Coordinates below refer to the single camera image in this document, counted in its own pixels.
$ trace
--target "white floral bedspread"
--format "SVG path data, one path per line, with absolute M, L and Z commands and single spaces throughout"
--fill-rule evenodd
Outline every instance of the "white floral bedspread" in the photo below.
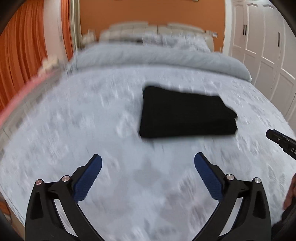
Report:
M 141 140 L 137 130 L 147 83 L 218 93 L 237 112 L 238 132 Z M 268 129 L 295 138 L 282 114 L 247 81 L 169 66 L 89 69 L 62 79 L 12 137 L 0 162 L 0 192 L 25 223 L 37 179 L 71 175 L 96 153 L 103 167 L 79 205 L 106 241 L 192 240 L 217 205 L 194 168 L 194 155 L 201 151 L 224 173 L 241 180 L 260 177 L 274 223 L 296 162 L 266 138 Z

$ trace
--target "wardrobe door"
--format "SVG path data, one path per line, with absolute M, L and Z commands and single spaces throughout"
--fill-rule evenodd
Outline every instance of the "wardrobe door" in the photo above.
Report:
M 259 4 L 259 2 L 246 2 L 244 9 L 246 15 L 244 64 L 251 74 L 252 83 L 254 83 L 257 77 L 263 48 L 264 16 L 262 5 Z
M 282 36 L 284 26 L 283 18 L 275 6 L 263 4 L 262 11 L 265 37 L 262 54 L 259 59 L 258 75 L 254 85 L 265 97 L 270 99 L 281 50 L 279 36 Z
M 231 43 L 231 56 L 244 62 L 245 48 L 245 23 L 244 23 L 244 4 L 233 4 L 233 38 Z
M 280 36 L 281 54 L 270 101 L 286 116 L 296 94 L 296 37 L 284 18 L 283 22 L 284 31 Z

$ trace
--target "orange wall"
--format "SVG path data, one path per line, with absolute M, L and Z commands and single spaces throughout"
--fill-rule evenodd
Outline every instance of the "orange wall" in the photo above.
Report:
M 149 24 L 178 22 L 218 33 L 215 51 L 223 47 L 225 27 L 224 0 L 81 0 L 82 34 L 96 30 L 97 37 L 110 24 L 148 21 Z

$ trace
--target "orange curtain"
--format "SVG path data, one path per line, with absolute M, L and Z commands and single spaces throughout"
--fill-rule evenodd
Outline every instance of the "orange curtain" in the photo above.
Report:
M 68 60 L 73 57 L 73 47 L 70 28 L 70 0 L 62 0 L 62 30 Z
M 44 0 L 27 0 L 0 35 L 0 110 L 36 75 L 47 57 Z

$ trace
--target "pink object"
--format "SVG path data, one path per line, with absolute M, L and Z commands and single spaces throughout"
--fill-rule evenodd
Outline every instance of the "pink object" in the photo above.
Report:
M 8 105 L 0 113 L 0 126 L 3 126 L 10 114 L 21 104 L 24 98 L 39 84 L 55 74 L 56 71 L 46 73 L 40 77 L 35 76 L 10 100 Z

